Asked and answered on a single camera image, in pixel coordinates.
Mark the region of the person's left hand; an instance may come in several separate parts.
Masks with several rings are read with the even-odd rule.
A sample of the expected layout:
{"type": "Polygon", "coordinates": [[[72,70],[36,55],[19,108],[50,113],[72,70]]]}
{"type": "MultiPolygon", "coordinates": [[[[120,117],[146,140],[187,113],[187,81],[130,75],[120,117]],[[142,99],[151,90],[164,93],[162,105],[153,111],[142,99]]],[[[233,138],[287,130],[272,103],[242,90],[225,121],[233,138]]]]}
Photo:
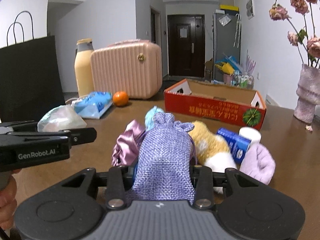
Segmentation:
{"type": "Polygon", "coordinates": [[[1,191],[0,223],[3,230],[11,229],[14,223],[14,212],[17,207],[16,193],[17,183],[15,178],[11,175],[6,188],[1,191]]]}

